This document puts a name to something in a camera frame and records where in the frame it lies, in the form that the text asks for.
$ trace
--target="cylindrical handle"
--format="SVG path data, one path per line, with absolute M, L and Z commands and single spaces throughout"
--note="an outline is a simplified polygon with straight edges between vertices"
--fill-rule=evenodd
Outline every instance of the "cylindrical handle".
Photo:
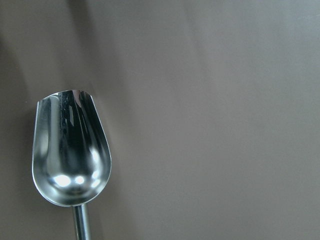
M 73 218 L 77 240 L 91 240 L 87 204 L 73 206 Z

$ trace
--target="scoop handle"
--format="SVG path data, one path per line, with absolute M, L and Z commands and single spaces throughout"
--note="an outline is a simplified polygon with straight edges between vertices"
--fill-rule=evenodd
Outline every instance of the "scoop handle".
M 77 240 L 91 240 L 87 204 L 73 206 L 73 219 Z

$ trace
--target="scoop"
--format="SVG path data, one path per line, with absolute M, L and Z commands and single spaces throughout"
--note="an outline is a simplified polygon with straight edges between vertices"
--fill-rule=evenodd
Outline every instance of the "scoop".
M 78 240 L 90 240 L 86 203 L 105 188 L 111 155 L 97 110 L 85 91 L 54 93 L 37 103 L 32 177 L 49 202 L 72 207 Z

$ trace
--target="gray surface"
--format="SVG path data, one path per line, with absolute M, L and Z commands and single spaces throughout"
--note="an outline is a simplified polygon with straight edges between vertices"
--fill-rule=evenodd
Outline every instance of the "gray surface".
M 320 235 L 320 3 L 0 2 L 0 239 L 73 239 L 31 176 L 36 103 L 94 96 L 111 179 L 93 239 Z

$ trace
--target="stainless steel scoop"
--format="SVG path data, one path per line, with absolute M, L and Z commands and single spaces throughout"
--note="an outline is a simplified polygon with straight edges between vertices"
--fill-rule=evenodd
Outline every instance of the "stainless steel scoop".
M 54 93 L 37 104 L 32 176 L 49 202 L 72 207 L 78 240 L 90 240 L 86 203 L 111 172 L 107 138 L 92 97 L 85 91 Z

